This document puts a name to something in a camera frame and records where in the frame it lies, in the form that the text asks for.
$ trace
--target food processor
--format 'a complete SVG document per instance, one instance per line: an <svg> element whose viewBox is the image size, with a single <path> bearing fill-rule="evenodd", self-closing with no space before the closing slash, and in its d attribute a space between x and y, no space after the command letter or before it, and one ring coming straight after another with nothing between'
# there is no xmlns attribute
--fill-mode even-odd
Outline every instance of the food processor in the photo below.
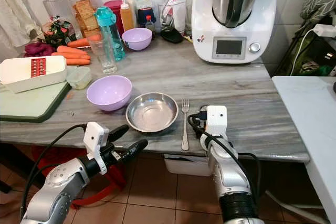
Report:
<svg viewBox="0 0 336 224"><path fill-rule="evenodd" d="M193 0L192 36L200 58L215 63L248 63L265 51L276 0Z"/></svg>

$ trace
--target gray patterned cloth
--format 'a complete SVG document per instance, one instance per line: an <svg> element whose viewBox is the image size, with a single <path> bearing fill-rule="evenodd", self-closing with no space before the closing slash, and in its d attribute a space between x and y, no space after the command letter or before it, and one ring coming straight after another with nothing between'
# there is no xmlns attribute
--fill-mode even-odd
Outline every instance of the gray patterned cloth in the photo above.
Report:
<svg viewBox="0 0 336 224"><path fill-rule="evenodd" d="M335 8L336 0L306 0L300 16L316 24Z"/></svg>

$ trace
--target purple bowl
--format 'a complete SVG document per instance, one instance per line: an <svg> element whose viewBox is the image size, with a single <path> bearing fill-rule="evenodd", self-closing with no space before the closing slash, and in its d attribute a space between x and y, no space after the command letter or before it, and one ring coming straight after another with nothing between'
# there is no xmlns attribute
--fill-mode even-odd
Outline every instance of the purple bowl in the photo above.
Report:
<svg viewBox="0 0 336 224"><path fill-rule="evenodd" d="M123 107L131 97L132 83L124 76L106 76L90 85L88 100L101 110L112 111Z"/></svg>
<svg viewBox="0 0 336 224"><path fill-rule="evenodd" d="M145 49L152 41L152 31L147 28L133 28L121 35L126 46L139 51Z"/></svg>

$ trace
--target cutting board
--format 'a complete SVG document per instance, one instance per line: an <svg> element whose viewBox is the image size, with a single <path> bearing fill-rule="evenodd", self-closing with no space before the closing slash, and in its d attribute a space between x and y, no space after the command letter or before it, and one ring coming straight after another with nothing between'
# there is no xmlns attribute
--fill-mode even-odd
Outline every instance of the cutting board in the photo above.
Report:
<svg viewBox="0 0 336 224"><path fill-rule="evenodd" d="M0 84L0 120L43 122L51 117L70 89L64 81L14 94Z"/></svg>

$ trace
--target fork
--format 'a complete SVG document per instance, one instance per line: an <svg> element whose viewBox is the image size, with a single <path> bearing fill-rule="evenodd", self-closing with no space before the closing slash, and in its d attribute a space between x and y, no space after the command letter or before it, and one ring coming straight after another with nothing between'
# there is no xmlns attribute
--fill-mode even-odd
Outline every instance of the fork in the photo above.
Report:
<svg viewBox="0 0 336 224"><path fill-rule="evenodd" d="M184 113L184 130L181 149L189 150L188 136L187 136L187 112L189 111L189 99L182 99L182 112Z"/></svg>

